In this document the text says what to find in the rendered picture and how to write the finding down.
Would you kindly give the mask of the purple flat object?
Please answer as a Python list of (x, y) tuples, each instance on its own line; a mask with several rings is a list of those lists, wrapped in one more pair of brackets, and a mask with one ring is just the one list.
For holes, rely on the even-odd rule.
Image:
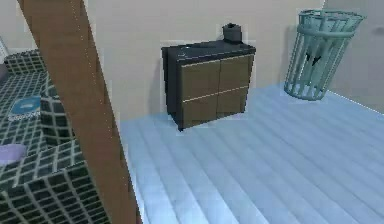
[(0, 165), (20, 161), (26, 155), (27, 147), (23, 144), (0, 145)]

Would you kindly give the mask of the small black box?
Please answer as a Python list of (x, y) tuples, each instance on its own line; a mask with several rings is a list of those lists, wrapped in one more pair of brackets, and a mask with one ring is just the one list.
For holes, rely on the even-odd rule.
[(222, 27), (223, 39), (228, 42), (240, 43), (242, 41), (241, 26), (234, 23), (228, 23)]

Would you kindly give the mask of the teal slatted bin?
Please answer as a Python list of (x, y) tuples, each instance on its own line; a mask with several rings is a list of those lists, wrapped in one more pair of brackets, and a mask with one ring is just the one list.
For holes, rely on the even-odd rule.
[(302, 100), (321, 100), (365, 16), (335, 9), (307, 9), (298, 17), (284, 91)]

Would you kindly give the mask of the brown wooden bed board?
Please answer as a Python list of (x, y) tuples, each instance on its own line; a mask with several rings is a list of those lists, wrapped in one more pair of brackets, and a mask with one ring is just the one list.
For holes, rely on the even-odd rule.
[(143, 224), (84, 0), (17, 0), (112, 224)]

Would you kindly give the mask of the brown and black drawer chest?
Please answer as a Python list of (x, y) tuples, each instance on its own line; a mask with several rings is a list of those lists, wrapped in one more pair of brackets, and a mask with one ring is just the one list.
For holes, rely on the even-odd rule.
[(180, 131), (245, 111), (254, 46), (214, 40), (161, 53), (167, 113)]

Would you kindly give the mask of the blue book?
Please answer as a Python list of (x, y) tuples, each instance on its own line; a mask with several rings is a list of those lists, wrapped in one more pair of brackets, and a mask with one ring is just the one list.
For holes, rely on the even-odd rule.
[(8, 113), (9, 121), (28, 119), (40, 115), (40, 97), (30, 96), (17, 99)]

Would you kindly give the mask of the green checked bed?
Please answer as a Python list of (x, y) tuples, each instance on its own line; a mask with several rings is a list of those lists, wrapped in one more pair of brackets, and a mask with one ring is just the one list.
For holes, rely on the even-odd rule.
[[(0, 165), (0, 224), (112, 224), (47, 68), (0, 73), (0, 145), (26, 155)], [(20, 98), (39, 96), (40, 115), (9, 121)]]

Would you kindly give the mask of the green checked pillow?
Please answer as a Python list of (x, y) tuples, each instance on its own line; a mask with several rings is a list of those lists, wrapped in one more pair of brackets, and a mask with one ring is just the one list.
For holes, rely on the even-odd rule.
[(11, 75), (24, 75), (46, 70), (43, 57), (38, 49), (8, 55), (4, 59), (4, 64)]

